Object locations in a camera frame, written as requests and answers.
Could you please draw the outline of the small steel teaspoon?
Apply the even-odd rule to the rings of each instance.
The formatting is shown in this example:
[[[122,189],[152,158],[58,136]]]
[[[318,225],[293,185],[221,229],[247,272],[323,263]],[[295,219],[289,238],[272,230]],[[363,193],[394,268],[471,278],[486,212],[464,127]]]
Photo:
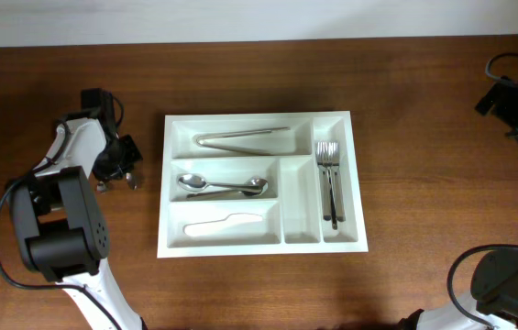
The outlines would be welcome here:
[[[127,172],[125,175],[128,187],[135,191],[138,188],[138,177],[132,172]]]

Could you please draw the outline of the small thin teaspoon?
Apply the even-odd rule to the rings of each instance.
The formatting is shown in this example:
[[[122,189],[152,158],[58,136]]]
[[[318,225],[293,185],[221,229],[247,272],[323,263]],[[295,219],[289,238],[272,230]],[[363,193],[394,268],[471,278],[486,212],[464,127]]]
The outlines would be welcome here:
[[[99,181],[96,184],[96,188],[95,189],[96,189],[96,191],[98,193],[107,193],[110,190],[108,184],[106,182],[104,182],[104,181]]]

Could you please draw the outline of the large steel spoon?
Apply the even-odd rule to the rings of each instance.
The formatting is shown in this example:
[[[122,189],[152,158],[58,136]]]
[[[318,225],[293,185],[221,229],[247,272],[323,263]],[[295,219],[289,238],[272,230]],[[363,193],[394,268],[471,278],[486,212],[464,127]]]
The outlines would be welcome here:
[[[217,187],[222,188],[222,191],[190,193],[186,195],[185,199],[205,200],[211,198],[229,197],[236,194],[241,194],[244,197],[256,197],[267,191],[268,181],[258,177],[250,179],[244,184],[218,184]]]
[[[218,188],[218,184],[234,184],[222,182],[209,182],[203,176],[196,174],[183,174],[177,178],[177,184],[186,191],[201,192],[207,188]]]

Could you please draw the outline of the steel tongs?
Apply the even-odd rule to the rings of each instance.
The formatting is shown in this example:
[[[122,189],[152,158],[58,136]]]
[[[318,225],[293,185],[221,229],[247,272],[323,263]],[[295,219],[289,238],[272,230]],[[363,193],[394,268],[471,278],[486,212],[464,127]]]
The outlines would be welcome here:
[[[193,137],[193,143],[204,149],[215,149],[254,156],[272,156],[273,152],[252,143],[251,139],[273,135],[275,133],[290,131],[289,126],[265,127],[243,131],[228,131],[197,134]]]

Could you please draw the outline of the steel fork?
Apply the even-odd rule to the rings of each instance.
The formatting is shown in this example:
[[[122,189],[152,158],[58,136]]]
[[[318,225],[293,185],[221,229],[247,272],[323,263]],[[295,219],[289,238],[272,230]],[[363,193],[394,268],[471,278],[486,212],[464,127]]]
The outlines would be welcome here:
[[[331,185],[333,189],[333,199],[337,222],[346,220],[345,208],[343,203],[341,176],[340,176],[340,149],[336,141],[327,143],[328,162],[331,172]]]
[[[315,157],[318,166],[319,173],[321,174],[321,194],[323,200],[323,218],[326,221],[333,219],[332,207],[331,207],[331,192],[330,192],[330,180],[328,168],[326,167],[327,157],[327,143],[324,141],[317,141],[315,143]]]

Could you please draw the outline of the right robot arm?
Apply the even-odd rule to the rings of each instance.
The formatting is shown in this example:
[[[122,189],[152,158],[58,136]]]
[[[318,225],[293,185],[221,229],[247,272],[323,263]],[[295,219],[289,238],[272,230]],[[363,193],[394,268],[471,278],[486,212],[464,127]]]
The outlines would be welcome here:
[[[497,77],[475,107],[510,127],[518,142],[518,82]],[[449,303],[420,309],[398,324],[400,329],[518,329],[518,245],[473,247],[455,259],[446,276]]]

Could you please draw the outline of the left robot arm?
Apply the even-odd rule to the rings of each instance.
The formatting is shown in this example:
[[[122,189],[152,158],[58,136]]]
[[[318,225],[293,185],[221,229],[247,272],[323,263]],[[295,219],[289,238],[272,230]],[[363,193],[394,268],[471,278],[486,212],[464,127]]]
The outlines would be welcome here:
[[[45,281],[14,280],[1,260],[0,275],[22,290],[65,292],[93,329],[146,326],[111,271],[111,239],[95,196],[111,181],[138,186],[134,169],[142,156],[132,137],[119,133],[124,113],[107,90],[83,90],[80,110],[58,120],[46,156],[12,180],[0,199],[0,207],[9,211],[22,263]]]

